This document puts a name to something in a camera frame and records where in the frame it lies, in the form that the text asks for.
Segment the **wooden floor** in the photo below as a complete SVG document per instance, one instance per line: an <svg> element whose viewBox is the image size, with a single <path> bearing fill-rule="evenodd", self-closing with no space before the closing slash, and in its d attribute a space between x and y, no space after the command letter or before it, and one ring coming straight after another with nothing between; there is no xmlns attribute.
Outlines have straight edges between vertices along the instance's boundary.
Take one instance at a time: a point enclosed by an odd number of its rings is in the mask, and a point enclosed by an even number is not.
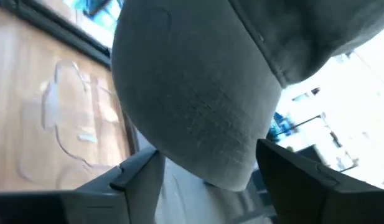
<svg viewBox="0 0 384 224"><path fill-rule="evenodd" d="M52 110L42 96L63 61ZM129 156L118 99L95 85L114 91L110 71L0 9L0 191L74 189Z"/></svg>

